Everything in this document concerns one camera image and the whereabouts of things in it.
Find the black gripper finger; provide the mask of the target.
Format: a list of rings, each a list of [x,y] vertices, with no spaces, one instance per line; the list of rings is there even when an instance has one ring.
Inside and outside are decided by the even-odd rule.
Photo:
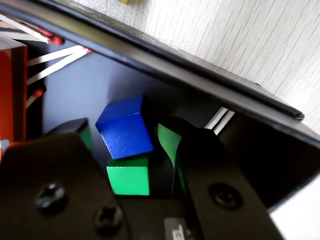
[[[109,180],[74,132],[10,145],[0,162],[3,240],[130,240]]]
[[[178,174],[186,240],[280,240],[266,207],[224,144],[210,129],[178,117],[158,123],[162,149]]]

